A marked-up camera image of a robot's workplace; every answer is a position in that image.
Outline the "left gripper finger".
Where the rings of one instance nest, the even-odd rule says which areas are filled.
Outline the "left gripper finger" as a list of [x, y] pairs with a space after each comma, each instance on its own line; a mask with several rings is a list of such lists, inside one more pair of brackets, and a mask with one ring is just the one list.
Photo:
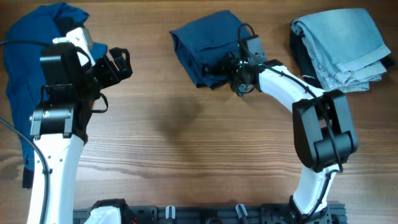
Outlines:
[[132, 68], [129, 60], [114, 60], [111, 62], [111, 66], [113, 69], [111, 80], [113, 82], [121, 82], [132, 75]]
[[114, 62], [117, 67], [130, 67], [130, 54], [128, 49], [122, 49], [119, 47], [115, 47], [109, 50]]

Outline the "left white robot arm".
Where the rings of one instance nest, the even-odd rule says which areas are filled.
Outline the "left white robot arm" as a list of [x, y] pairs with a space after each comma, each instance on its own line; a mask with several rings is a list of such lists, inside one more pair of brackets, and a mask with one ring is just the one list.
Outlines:
[[132, 75], [127, 49], [94, 59], [92, 48], [89, 31], [78, 27], [41, 51], [45, 84], [30, 116], [35, 168], [28, 223], [73, 223], [76, 171], [96, 112], [91, 103]]

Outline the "dark navy denim shorts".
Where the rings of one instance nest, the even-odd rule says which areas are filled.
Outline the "dark navy denim shorts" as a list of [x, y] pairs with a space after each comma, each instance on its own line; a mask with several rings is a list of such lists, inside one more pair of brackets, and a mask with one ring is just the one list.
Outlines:
[[197, 88], [218, 88], [228, 82], [215, 66], [227, 53], [238, 54], [238, 28], [242, 22], [229, 10], [219, 11], [171, 30], [174, 51]]

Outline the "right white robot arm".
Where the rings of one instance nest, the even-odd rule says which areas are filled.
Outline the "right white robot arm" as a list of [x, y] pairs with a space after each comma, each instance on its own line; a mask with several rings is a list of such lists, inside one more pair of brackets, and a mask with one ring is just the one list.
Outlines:
[[290, 199], [293, 218], [310, 223], [328, 214], [326, 202], [336, 174], [358, 148], [345, 94], [311, 86], [278, 60], [238, 59], [227, 53], [215, 66], [228, 77], [235, 94], [263, 92], [292, 113], [294, 146], [303, 164], [298, 187]]

